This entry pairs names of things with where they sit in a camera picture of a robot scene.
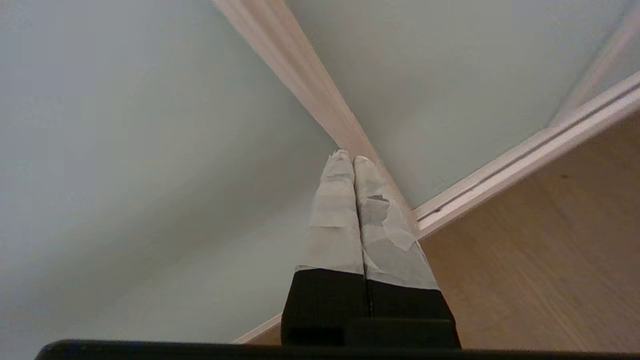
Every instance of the pale green wall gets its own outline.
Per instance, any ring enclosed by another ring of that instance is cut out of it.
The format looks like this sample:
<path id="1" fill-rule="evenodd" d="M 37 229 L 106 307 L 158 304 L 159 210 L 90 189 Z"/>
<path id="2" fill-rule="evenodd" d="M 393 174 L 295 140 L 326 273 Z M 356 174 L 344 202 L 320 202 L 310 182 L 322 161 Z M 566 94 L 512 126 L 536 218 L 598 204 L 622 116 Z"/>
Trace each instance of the pale green wall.
<path id="1" fill-rule="evenodd" d="M 290 0 L 408 202 L 545 127 L 624 0 Z"/>
<path id="2" fill-rule="evenodd" d="M 1 7 L 0 358 L 281 311 L 335 144 L 211 2 Z"/>

